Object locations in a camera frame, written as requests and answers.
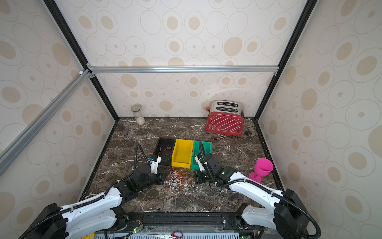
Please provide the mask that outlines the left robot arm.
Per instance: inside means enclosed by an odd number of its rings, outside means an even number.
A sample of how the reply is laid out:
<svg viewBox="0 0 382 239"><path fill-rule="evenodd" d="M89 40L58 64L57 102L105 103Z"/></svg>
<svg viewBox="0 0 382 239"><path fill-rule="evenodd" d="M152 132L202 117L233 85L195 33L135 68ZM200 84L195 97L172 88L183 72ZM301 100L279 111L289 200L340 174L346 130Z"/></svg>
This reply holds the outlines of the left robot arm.
<svg viewBox="0 0 382 239"><path fill-rule="evenodd" d="M127 177L98 195L59 207L46 206L21 234L22 239L77 239L114 227L124 217L122 205L153 185L164 184L166 173L152 172L149 165L135 168Z"/></svg>

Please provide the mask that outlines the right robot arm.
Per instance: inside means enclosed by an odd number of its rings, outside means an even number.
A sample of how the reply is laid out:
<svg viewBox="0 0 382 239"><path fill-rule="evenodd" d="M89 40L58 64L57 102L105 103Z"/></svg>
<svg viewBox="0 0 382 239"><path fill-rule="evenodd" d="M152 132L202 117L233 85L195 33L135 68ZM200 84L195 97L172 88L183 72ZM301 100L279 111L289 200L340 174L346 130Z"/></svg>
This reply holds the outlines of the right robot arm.
<svg viewBox="0 0 382 239"><path fill-rule="evenodd" d="M272 189L249 179L232 167L222 167L211 153L200 153L195 157L195 161L200 168L195 174L196 183L213 183L218 188L240 193L260 204L259 208L249 204L240 206L235 217L238 228L270 228L276 230L284 239L321 237L318 222L294 191Z"/></svg>

